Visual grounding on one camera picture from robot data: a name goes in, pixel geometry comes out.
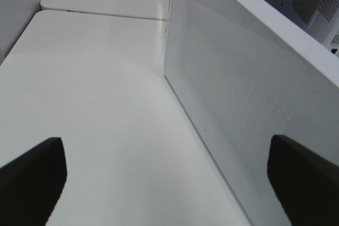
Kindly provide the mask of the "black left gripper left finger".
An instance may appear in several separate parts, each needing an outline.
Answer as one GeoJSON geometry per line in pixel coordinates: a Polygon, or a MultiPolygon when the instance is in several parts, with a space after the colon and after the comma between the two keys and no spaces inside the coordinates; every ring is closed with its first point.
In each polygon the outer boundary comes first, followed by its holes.
{"type": "Polygon", "coordinates": [[[46,139],[1,167],[1,225],[46,225],[66,180],[59,137],[46,139]]]}

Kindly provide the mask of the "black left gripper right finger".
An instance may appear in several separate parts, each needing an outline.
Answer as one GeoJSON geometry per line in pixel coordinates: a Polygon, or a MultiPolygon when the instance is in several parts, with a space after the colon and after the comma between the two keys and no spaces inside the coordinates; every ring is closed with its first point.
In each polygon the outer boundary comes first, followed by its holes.
{"type": "Polygon", "coordinates": [[[338,225],[337,165],[275,134],[267,176],[292,225],[338,225]]]}

